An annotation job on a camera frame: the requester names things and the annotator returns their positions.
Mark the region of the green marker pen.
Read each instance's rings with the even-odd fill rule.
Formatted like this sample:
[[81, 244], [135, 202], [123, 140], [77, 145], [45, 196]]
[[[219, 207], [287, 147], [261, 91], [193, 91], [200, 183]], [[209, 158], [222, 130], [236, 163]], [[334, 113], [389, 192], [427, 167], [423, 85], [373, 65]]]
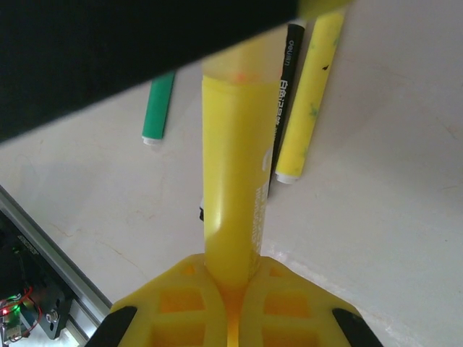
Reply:
[[168, 72], [151, 82], [142, 130], [145, 145], [153, 146], [163, 139], [174, 78], [175, 72]]

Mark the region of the translucent yellow highlighter cap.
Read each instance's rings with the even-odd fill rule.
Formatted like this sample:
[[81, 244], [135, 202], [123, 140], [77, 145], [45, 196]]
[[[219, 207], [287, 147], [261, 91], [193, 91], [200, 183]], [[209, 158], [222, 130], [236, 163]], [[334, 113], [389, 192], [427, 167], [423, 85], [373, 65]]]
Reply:
[[231, 83], [273, 82], [280, 78], [287, 25], [242, 41], [202, 61], [203, 74]]

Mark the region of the black controller board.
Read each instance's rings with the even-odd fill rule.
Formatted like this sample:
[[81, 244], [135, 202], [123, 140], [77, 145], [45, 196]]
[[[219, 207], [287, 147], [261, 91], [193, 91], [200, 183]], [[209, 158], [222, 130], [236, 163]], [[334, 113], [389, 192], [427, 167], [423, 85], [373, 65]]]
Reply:
[[0, 300], [0, 347], [29, 338], [43, 316], [41, 307], [32, 298], [33, 287]]

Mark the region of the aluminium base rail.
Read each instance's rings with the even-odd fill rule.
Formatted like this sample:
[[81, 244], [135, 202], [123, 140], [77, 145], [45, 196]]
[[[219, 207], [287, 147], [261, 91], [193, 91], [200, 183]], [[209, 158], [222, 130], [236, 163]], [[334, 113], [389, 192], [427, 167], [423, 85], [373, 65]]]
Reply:
[[44, 333], [53, 340], [72, 325], [89, 340], [111, 302], [1, 186], [0, 226], [24, 265], [32, 298], [44, 313]]

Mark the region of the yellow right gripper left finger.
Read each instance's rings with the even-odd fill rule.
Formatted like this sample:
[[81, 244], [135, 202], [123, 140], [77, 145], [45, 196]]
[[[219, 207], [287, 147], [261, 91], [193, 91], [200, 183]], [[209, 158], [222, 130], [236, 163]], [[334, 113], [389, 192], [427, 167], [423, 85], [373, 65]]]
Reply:
[[221, 294], [201, 254], [115, 302], [86, 347], [227, 347]]

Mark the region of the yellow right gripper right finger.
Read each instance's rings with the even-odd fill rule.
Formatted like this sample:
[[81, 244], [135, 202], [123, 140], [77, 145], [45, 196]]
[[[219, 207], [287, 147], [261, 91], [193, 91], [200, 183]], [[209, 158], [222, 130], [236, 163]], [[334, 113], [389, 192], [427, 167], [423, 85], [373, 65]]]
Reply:
[[245, 292], [238, 347], [384, 347], [359, 311], [271, 257]]

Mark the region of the black marker white lettering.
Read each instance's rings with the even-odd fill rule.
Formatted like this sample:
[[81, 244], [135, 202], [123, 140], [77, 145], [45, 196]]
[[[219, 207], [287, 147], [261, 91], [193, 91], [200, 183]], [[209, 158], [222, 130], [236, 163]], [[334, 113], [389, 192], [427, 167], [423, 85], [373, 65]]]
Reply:
[[281, 81], [279, 84], [278, 108], [276, 113], [276, 126], [274, 131], [271, 170], [268, 183], [268, 196], [279, 158], [281, 141], [283, 137], [286, 117], [289, 113], [289, 98], [294, 87], [294, 78], [299, 60], [302, 42], [305, 34], [305, 23], [293, 21], [287, 25], [284, 60], [281, 68]]

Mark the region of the plain yellow highlighter pen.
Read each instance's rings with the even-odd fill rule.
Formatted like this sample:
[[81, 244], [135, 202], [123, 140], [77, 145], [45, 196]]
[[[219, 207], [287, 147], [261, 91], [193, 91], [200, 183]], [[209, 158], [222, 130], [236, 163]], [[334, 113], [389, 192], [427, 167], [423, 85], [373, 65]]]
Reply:
[[259, 262], [278, 84], [204, 77], [202, 88], [205, 265], [237, 291]]

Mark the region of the speckled yellow highlighter pen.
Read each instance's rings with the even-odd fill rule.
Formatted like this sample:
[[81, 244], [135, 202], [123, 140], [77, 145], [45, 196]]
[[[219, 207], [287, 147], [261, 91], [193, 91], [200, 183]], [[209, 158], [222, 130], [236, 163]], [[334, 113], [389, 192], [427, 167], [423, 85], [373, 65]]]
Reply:
[[276, 165], [276, 180], [282, 184], [293, 184], [302, 175], [345, 14], [338, 10], [315, 21]]

